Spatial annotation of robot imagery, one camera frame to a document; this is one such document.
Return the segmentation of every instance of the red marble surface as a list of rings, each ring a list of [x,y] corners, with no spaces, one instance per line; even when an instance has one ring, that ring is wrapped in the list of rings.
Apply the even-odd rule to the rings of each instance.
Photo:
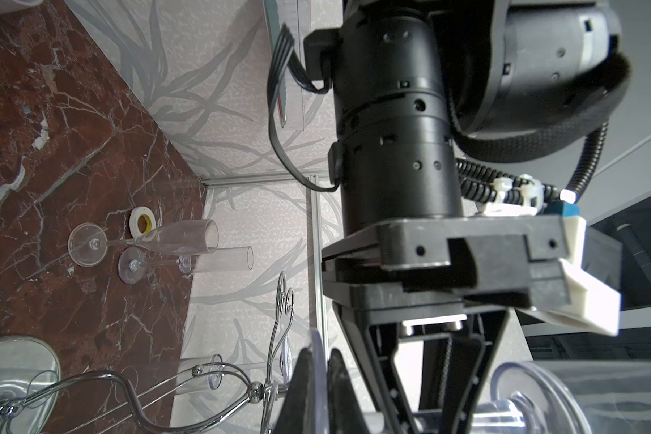
[[[0,17],[0,335],[43,339],[65,376],[178,360],[191,281],[165,267],[128,286],[121,248],[84,268],[67,240],[86,221],[129,238],[140,205],[161,221],[200,218],[204,194],[63,0]],[[114,395],[102,383],[61,393],[44,432],[111,408]],[[160,404],[148,416],[167,424],[171,401]],[[134,431],[128,421],[108,432]]]

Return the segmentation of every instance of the gray wall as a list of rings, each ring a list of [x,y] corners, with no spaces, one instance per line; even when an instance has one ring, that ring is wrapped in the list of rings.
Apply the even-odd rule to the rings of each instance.
[[[625,100],[610,119],[599,170],[579,205],[591,223],[651,196],[651,0],[611,0],[624,37],[621,50],[634,68]],[[536,161],[494,165],[510,173],[529,173],[564,187],[576,166],[582,141]]]

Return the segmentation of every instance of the glass base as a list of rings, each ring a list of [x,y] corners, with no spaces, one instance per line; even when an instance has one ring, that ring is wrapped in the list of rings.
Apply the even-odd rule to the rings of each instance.
[[[292,360],[292,349],[289,348],[289,336],[285,336],[282,341],[282,351],[280,352],[280,371],[282,372],[282,384],[292,381],[294,373],[294,361]]]
[[[193,261],[190,256],[179,256],[178,269],[183,274],[189,274],[193,271]]]
[[[67,240],[70,258],[81,267],[93,267],[106,256],[106,234],[94,223],[82,223],[72,230]]]
[[[45,342],[28,336],[0,337],[0,402],[23,398],[60,380],[60,361]],[[43,429],[57,394],[25,407],[10,422],[13,433],[37,434]],[[0,432],[4,422],[0,421]]]
[[[517,404],[528,417],[528,425],[537,427],[538,432],[591,432],[588,420],[564,383],[532,362],[500,365],[492,374],[490,395],[493,401],[509,399]]]
[[[222,356],[219,354],[215,354],[212,356],[212,358],[209,360],[211,363],[222,363]],[[224,369],[224,365],[212,365],[209,367],[208,370],[210,371],[220,371]],[[217,374],[210,374],[208,375],[208,385],[209,388],[212,390],[217,390],[219,386],[222,384],[222,377],[224,375],[217,373]]]
[[[118,275],[121,280],[129,285],[140,282],[147,275],[147,268],[137,264],[146,260],[142,250],[137,247],[129,247],[124,250],[121,258],[118,259]]]

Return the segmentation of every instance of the blue component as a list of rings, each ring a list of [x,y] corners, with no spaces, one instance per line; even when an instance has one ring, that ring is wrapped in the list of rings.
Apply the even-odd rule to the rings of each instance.
[[[544,214],[558,214],[562,217],[572,217],[574,215],[581,215],[581,210],[577,204],[570,204],[565,201],[556,201],[547,205]]]

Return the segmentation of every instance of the glass stem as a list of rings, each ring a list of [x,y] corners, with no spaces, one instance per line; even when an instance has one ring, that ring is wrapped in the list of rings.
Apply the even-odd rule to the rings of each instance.
[[[140,262],[139,266],[140,267],[160,267],[162,265],[178,265],[178,259],[170,259],[170,260],[157,260],[157,261],[149,261],[149,262]]]
[[[106,245],[111,247],[111,246],[133,246],[135,245],[135,239],[134,238],[127,238],[127,239],[109,239],[106,241]]]

